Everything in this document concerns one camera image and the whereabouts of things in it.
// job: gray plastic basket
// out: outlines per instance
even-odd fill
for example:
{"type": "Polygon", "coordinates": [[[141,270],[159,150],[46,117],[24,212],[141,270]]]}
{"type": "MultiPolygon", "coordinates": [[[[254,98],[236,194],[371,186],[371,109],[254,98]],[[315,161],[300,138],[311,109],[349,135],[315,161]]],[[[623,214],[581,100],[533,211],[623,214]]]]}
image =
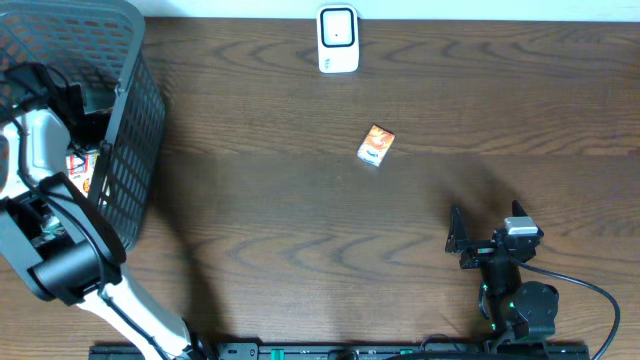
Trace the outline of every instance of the gray plastic basket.
{"type": "MultiPolygon", "coordinates": [[[[138,239],[165,118],[141,52],[144,29],[140,12],[123,0],[0,0],[2,71],[49,64],[80,83],[88,99],[111,97],[88,198],[128,251],[138,239]]],[[[0,104],[10,103],[14,90],[3,85],[0,104]]]]}

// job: wooden table surface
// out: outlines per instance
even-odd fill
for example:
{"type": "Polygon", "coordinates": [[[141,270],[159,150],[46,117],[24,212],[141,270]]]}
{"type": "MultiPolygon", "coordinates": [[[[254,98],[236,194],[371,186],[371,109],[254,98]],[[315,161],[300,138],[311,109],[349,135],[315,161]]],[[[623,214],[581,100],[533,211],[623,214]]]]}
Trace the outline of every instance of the wooden table surface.
{"type": "MultiPolygon", "coordinates": [[[[640,358],[640,26],[362,21],[357,72],[317,69],[309,20],[147,19],[166,137],[128,264],[211,339],[420,341],[490,331],[479,271],[444,253],[449,207],[488,238],[520,199],[531,264],[620,302],[607,359],[640,358]],[[356,150],[396,140],[380,168],[356,150]]],[[[613,321],[560,291],[554,339],[613,321]]],[[[37,300],[0,260],[0,358],[86,358],[106,323],[37,300]]]]}

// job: black square outline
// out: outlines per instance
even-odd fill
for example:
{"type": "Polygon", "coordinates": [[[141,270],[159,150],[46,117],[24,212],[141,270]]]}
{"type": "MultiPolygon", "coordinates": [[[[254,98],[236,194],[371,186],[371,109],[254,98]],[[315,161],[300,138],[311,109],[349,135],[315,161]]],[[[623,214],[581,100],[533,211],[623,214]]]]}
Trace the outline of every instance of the black square outline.
{"type": "Polygon", "coordinates": [[[356,42],[356,31],[353,25],[353,11],[351,11],[351,9],[349,8],[330,8],[330,9],[322,10],[320,12],[320,34],[318,34],[318,36],[320,36],[320,40],[322,41],[322,46],[326,48],[349,47],[353,45],[356,42]],[[349,17],[349,20],[351,20],[351,43],[346,45],[327,45],[324,42],[324,13],[327,11],[344,11],[344,10],[347,10],[349,14],[351,14],[351,16],[349,17]]]}

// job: white wall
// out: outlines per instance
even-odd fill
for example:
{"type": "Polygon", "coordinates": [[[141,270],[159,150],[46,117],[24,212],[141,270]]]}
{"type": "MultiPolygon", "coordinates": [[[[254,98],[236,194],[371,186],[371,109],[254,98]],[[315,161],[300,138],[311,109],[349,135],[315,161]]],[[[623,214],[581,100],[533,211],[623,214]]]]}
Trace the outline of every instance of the white wall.
{"type": "MultiPolygon", "coordinates": [[[[145,16],[314,18],[319,0],[129,0],[145,16]]],[[[640,0],[351,0],[363,19],[640,21],[640,0]]]]}

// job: small box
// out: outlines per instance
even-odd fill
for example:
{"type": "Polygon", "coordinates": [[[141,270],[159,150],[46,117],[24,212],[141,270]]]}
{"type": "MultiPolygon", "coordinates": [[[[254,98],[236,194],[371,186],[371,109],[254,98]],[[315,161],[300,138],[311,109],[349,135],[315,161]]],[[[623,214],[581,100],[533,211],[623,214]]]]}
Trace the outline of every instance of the small box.
{"type": "Polygon", "coordinates": [[[380,166],[395,137],[383,128],[373,125],[358,149],[358,157],[371,165],[380,166]]]}

